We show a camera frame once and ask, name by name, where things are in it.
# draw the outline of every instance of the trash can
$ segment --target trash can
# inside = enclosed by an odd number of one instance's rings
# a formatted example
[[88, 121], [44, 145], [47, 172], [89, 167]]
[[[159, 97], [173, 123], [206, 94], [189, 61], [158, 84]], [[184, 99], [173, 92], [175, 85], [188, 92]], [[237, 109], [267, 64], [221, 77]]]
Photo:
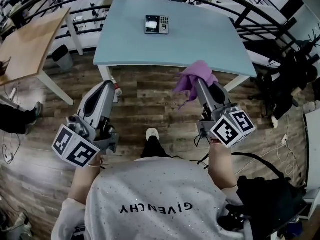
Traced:
[[74, 61], [65, 45], [61, 45], [52, 53], [52, 59], [64, 71], [67, 71], [74, 66]]

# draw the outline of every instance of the black pants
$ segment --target black pants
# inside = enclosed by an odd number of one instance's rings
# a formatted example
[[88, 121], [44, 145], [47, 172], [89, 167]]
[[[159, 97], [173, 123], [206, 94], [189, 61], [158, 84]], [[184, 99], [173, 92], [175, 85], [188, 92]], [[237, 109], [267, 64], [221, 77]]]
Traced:
[[0, 129], [10, 134], [25, 134], [26, 126], [37, 119], [36, 110], [20, 111], [0, 104]]
[[151, 136], [146, 142], [141, 158], [171, 158], [167, 155], [156, 136]]
[[276, 108], [273, 111], [273, 115], [277, 120], [282, 118], [282, 116], [291, 109], [293, 105], [292, 99], [293, 97], [291, 96], [290, 93], [281, 94], [276, 98], [275, 100]]

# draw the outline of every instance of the strap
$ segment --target strap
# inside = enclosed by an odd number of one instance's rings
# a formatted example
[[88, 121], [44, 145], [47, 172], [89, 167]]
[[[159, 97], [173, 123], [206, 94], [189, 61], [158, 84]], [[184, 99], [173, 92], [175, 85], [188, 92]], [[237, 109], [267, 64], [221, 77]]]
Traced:
[[271, 171], [273, 171], [280, 179], [285, 178], [285, 175], [281, 171], [279, 171], [272, 163], [262, 159], [260, 156], [257, 156], [256, 154], [235, 152], [235, 153], [232, 153], [232, 155], [233, 156], [245, 156], [248, 158], [256, 159], [256, 160], [260, 161], [261, 163], [263, 163]]

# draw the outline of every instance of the black bag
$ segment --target black bag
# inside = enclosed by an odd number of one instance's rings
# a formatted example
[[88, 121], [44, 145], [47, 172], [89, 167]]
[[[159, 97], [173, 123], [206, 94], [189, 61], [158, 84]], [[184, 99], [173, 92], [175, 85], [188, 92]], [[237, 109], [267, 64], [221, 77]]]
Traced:
[[237, 216], [231, 215], [233, 219], [239, 218], [239, 215], [249, 218], [253, 239], [266, 239], [286, 226], [307, 207], [307, 203], [303, 200], [304, 193], [292, 186], [289, 183], [291, 179], [285, 178], [284, 174], [271, 163], [255, 154], [236, 152], [232, 155], [242, 155], [259, 160], [279, 177], [265, 180], [262, 177], [247, 179], [241, 176], [237, 182], [237, 194], [243, 206], [228, 204], [226, 207], [231, 214], [237, 214]]

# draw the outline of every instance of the person's arm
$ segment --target person's arm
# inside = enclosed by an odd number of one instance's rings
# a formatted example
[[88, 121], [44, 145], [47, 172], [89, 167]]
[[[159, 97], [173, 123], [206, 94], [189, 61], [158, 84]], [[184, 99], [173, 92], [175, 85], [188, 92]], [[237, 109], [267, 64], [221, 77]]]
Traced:
[[86, 205], [90, 188], [100, 173], [100, 154], [96, 155], [90, 165], [96, 167], [86, 166], [84, 168], [76, 168], [68, 195], [68, 198], [74, 199], [84, 205]]
[[302, 90], [300, 87], [295, 88], [292, 92], [291, 92], [291, 96], [296, 96], [298, 93], [300, 93]]
[[221, 190], [237, 185], [230, 148], [226, 148], [222, 143], [211, 142], [208, 173]]

